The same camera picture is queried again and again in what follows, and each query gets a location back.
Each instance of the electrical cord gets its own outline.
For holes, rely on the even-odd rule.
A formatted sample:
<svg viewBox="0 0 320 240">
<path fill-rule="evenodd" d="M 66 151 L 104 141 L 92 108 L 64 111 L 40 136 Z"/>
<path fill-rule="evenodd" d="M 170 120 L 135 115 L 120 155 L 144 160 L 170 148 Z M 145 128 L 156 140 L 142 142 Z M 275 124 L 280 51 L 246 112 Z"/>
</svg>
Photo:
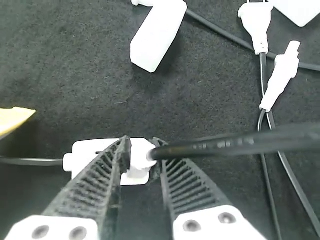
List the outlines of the electrical cord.
<svg viewBox="0 0 320 240">
<path fill-rule="evenodd" d="M 262 91 L 262 96 L 265 95 L 266 91 L 267 91 L 267 87 L 268 87 L 268 78 L 266 77 L 267 75 L 267 59 L 265 56 L 263 55 L 260 55 L 260 79 L 261 79 L 261 91 Z M 270 112 L 268 112 L 266 114 L 266 118 L 267 118 L 267 121 L 268 121 L 268 125 L 269 125 L 269 128 L 270 130 L 275 130 L 276 129 L 276 122 L 275 122 L 275 118 L 274 118 L 274 115 L 273 115 L 273 112 L 272 110 Z M 259 117 L 259 121 L 258 121 L 258 128 L 259 128 L 259 124 L 262 124 L 262 119 L 260 119 Z M 296 194 L 298 195 L 306 213 L 308 214 L 310 220 L 311 220 L 311 223 L 314 227 L 314 230 L 316 231 L 318 237 L 320 237 L 320 222 L 319 222 L 319 219 L 313 209 L 313 207 L 311 206 L 304 190 L 302 189 L 294 171 L 292 170 L 291 166 L 290 166 L 290 163 L 287 159 L 287 156 L 285 155 L 284 152 L 282 151 L 278 151 L 278 156 L 281 160 L 281 163 L 287 173 L 287 176 L 289 177 L 290 181 L 291 181 L 291 184 L 293 185 L 294 187 L 294 190 L 296 192 Z M 264 154 L 261 155 L 261 161 L 262 161 L 262 165 L 264 165 L 264 161 L 265 161 L 265 156 Z M 264 171 L 264 175 L 265 175 L 265 182 L 266 182 L 266 185 L 267 185 L 267 188 L 268 187 L 268 184 L 270 184 L 270 179 L 267 179 L 269 178 L 269 176 L 267 176 L 266 178 L 266 173 L 265 173 L 265 170 Z M 268 189 L 268 192 L 269 192 L 269 199 L 270 199 L 270 204 L 271 204 L 271 210 L 272 210 L 272 214 L 273 214 L 273 220 L 274 220 L 274 224 L 275 224 L 275 227 L 276 227 L 276 231 L 277 231 L 277 235 L 278 235 L 278 239 L 281 239 L 281 232 L 280 232 L 280 227 L 278 227 L 279 225 L 279 221 L 278 221 L 278 217 L 277 217 L 277 220 L 275 218 L 276 214 L 277 214 L 277 211 L 276 211 L 276 207 L 275 205 L 272 206 L 272 200 L 271 200 L 271 194 L 272 192 Z"/>
<path fill-rule="evenodd" d="M 259 54 L 260 58 L 260 79 L 261 79 L 261 84 L 263 84 L 263 88 L 267 89 L 267 84 L 268 84 L 268 74 L 267 74 L 267 56 L 266 54 L 260 53 Z M 257 131 L 261 132 L 262 130 L 262 124 L 264 121 L 264 118 L 266 116 L 266 110 L 262 109 L 258 118 L 258 123 L 257 123 Z M 271 214 L 273 218 L 273 224 L 274 228 L 276 231 L 277 239 L 282 240 L 282 234 L 281 234 L 281 227 L 278 219 L 278 213 L 277 213 L 277 207 L 275 203 L 275 198 L 273 194 L 273 190 L 271 187 L 271 181 L 270 181 L 270 176 L 269 176 L 269 171 L 268 171 L 268 165 L 266 161 L 266 156 L 262 153 L 260 154 L 261 158 L 261 164 L 262 164 L 262 170 L 263 170 L 263 177 L 266 185 L 266 190 L 269 198 L 269 203 L 271 207 Z"/>
<path fill-rule="evenodd" d="M 320 123 L 293 124 L 272 131 L 219 135 L 152 149 L 147 158 L 160 161 L 208 156 L 238 156 L 318 149 Z"/>
<path fill-rule="evenodd" d="M 0 156 L 0 164 L 19 165 L 19 166 L 39 166 L 51 167 L 62 166 L 62 159 L 45 159 L 45 158 L 18 158 Z"/>
<path fill-rule="evenodd" d="M 221 27 L 215 25 L 214 23 L 212 23 L 209 20 L 205 19 L 204 17 L 196 14 L 195 12 L 187 9 L 186 15 L 191 17 L 192 19 L 198 21 L 199 23 L 206 26 L 207 28 L 214 31 L 215 33 L 220 34 L 221 36 L 225 37 L 226 39 L 254 52 L 254 48 L 251 43 L 227 32 L 226 30 L 223 30 Z M 269 52 L 266 56 L 272 60 L 275 60 L 277 54 L 275 54 L 273 52 Z M 311 63 L 300 62 L 299 68 L 320 72 L 320 65 L 311 64 Z"/>
</svg>

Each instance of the power cord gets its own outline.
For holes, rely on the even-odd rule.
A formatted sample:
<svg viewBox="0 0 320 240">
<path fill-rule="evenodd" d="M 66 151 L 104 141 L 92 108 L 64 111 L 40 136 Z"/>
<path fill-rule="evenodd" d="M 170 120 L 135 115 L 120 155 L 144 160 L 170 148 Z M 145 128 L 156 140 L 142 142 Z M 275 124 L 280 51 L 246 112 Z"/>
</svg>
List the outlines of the power cord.
<svg viewBox="0 0 320 240">
<path fill-rule="evenodd" d="M 186 10 L 186 15 L 189 16 L 190 18 L 196 20 L 197 22 L 199 22 L 200 24 L 204 25 L 205 27 L 209 28 L 210 30 L 212 30 L 213 32 L 225 37 L 226 39 L 248 49 L 251 51 L 255 51 L 252 44 L 227 32 L 226 30 L 223 30 L 221 27 L 217 26 L 216 24 L 210 22 L 209 20 L 205 19 L 204 17 L 196 14 L 195 12 L 191 11 L 190 9 Z M 266 55 L 269 59 L 275 60 L 277 54 L 273 53 L 273 52 L 269 52 Z M 316 72 L 320 72 L 320 65 L 316 65 L 316 64 L 311 64 L 311 63 L 305 63 L 305 62 L 300 62 L 299 63 L 299 68 L 301 69 L 306 69 L 306 70 L 311 70 L 311 71 L 316 71 Z"/>
<path fill-rule="evenodd" d="M 262 89 L 267 89 L 267 84 L 268 84 L 268 75 L 267 75 L 267 56 L 266 54 L 260 53 L 259 54 L 260 58 L 260 79 L 261 79 L 261 84 Z M 258 123 L 257 123 L 257 131 L 261 132 L 262 130 L 262 124 L 264 121 L 264 118 L 266 116 L 266 110 L 262 109 L 258 118 Z M 278 213 L 277 213 L 277 207 L 275 203 L 275 198 L 273 194 L 273 190 L 271 187 L 271 181 L 270 181 L 270 176 L 269 176 L 269 171 L 268 171 L 268 165 L 266 161 L 266 156 L 262 153 L 260 154 L 261 158 L 261 164 L 262 164 L 262 170 L 263 170 L 263 177 L 266 185 L 266 190 L 267 190 L 267 195 L 269 198 L 269 203 L 271 207 L 271 214 L 273 218 L 273 224 L 276 232 L 276 236 L 278 240 L 282 240 L 282 234 L 281 234 L 281 227 L 278 219 Z"/>
<path fill-rule="evenodd" d="M 267 65 L 265 64 L 266 59 L 263 55 L 260 55 L 260 69 L 261 69 L 261 92 L 262 92 L 262 96 L 265 96 L 265 93 L 267 91 L 267 86 L 268 86 L 268 79 L 266 77 L 264 77 L 266 74 L 265 72 L 267 71 L 267 69 L 265 68 Z M 258 120 L 258 131 L 261 129 L 260 125 L 262 125 L 264 116 L 266 114 L 266 118 L 268 121 L 268 125 L 270 130 L 275 130 L 276 129 L 276 122 L 275 122 L 275 118 L 273 115 L 272 110 L 270 110 L 269 112 L 266 113 L 265 110 L 261 111 L 259 120 Z M 294 190 L 296 192 L 296 194 L 298 195 L 306 213 L 308 214 L 311 223 L 314 227 L 315 232 L 317 233 L 318 237 L 320 237 L 320 222 L 319 219 L 313 209 L 313 207 L 311 206 L 308 197 L 306 196 L 304 190 L 302 189 L 294 171 L 292 170 L 290 163 L 287 159 L 287 156 L 285 155 L 284 152 L 282 151 L 278 151 L 277 152 L 281 163 L 286 171 L 287 176 L 289 177 L 292 186 L 294 187 Z M 268 195 L 269 195 L 269 200 L 270 200 L 270 205 L 271 205 L 271 211 L 272 211 L 272 215 L 273 215 L 273 221 L 274 221 L 274 225 L 275 225 L 275 229 L 277 232 L 277 236 L 278 239 L 281 240 L 281 231 L 280 231 L 280 226 L 279 226 L 279 221 L 278 221 L 278 216 L 277 216 L 277 210 L 276 210 L 276 206 L 274 203 L 274 198 L 272 195 L 272 190 L 271 190 L 271 185 L 270 185 L 270 179 L 269 179 L 269 174 L 268 174 L 268 169 L 267 166 L 264 167 L 264 162 L 266 161 L 264 154 L 261 155 L 261 162 L 262 162 L 262 166 L 263 168 L 263 172 L 264 172 L 264 177 L 265 177 L 265 183 L 267 186 L 267 190 L 268 190 Z"/>
<path fill-rule="evenodd" d="M 46 158 L 18 158 L 0 156 L 0 164 L 19 165 L 19 166 L 39 166 L 51 167 L 62 166 L 62 159 L 46 159 Z"/>
</svg>

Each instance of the white connector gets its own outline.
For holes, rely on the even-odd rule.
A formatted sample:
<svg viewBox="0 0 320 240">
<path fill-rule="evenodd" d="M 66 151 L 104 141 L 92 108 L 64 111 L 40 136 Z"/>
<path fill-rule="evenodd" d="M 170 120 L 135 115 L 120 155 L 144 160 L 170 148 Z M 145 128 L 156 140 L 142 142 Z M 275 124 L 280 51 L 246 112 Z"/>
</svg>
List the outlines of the white connector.
<svg viewBox="0 0 320 240">
<path fill-rule="evenodd" d="M 156 0 L 131 0 L 131 3 L 135 6 L 142 5 L 145 7 L 153 7 Z"/>
<path fill-rule="evenodd" d="M 250 2 L 243 4 L 238 17 L 241 18 L 243 27 L 251 35 L 253 48 L 256 55 L 268 53 L 267 31 L 271 22 L 271 11 L 274 6 L 270 2 Z"/>
<path fill-rule="evenodd" d="M 274 70 L 268 82 L 268 88 L 259 106 L 267 113 L 271 111 L 278 97 L 284 92 L 291 79 L 295 78 L 299 66 L 299 41 L 291 41 L 282 55 L 274 60 Z"/>
</svg>

